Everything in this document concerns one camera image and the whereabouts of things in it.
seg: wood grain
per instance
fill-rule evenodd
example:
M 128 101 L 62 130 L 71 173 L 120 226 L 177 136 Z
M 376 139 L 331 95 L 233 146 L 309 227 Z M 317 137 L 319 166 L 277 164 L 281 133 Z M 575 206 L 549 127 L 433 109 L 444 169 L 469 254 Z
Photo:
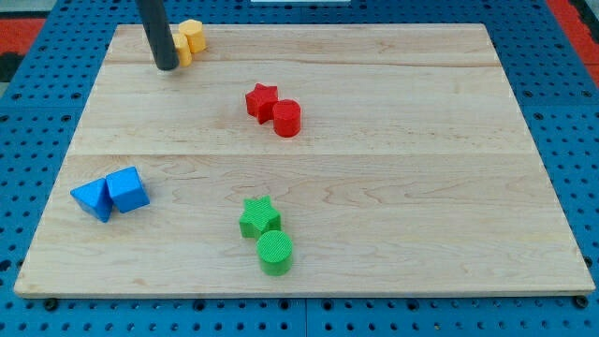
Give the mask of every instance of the wood grain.
M 15 285 L 28 298 L 470 297 L 594 284 L 482 25 L 206 26 L 159 73 L 120 26 Z M 296 98 L 281 139 L 245 112 Z M 68 192 L 134 165 L 151 205 L 107 224 Z M 263 274 L 244 198 L 294 265 Z

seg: blue cube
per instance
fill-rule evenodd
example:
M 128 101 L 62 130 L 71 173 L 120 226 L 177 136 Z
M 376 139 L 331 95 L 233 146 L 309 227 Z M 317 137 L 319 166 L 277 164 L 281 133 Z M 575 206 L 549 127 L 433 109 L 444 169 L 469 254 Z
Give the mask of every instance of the blue cube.
M 135 167 L 109 174 L 106 176 L 106 183 L 110 197 L 119 212 L 130 212 L 150 203 Z
M 102 222 L 108 222 L 112 212 L 106 179 L 101 178 L 71 190 L 71 196 L 81 208 Z

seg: green cylinder block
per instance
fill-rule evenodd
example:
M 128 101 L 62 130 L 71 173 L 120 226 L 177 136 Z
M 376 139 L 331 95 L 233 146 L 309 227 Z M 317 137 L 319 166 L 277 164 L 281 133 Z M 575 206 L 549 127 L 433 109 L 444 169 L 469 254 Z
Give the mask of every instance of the green cylinder block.
M 293 242 L 280 230 L 271 230 L 260 236 L 256 243 L 260 268 L 270 276 L 285 274 L 293 264 Z

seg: black cylinder pole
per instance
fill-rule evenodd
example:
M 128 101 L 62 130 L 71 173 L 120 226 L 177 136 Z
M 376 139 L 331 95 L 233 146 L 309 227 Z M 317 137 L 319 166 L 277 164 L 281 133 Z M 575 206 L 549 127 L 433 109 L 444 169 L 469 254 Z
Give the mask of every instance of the black cylinder pole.
M 162 0 L 136 0 L 139 15 L 146 31 L 153 60 L 161 70 L 172 70 L 179 65 L 179 57 L 175 51 L 168 25 L 167 12 Z

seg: blue pegboard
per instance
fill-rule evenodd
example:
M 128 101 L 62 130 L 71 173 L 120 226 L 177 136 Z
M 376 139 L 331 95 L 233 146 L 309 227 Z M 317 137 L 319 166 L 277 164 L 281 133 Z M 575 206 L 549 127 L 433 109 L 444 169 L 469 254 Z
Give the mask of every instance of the blue pegboard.
M 207 23 L 483 22 L 592 276 L 599 280 L 599 94 L 541 0 L 166 0 Z M 0 336 L 594 336 L 599 298 L 23 300 L 18 269 L 117 23 L 133 0 L 59 0 L 0 100 Z

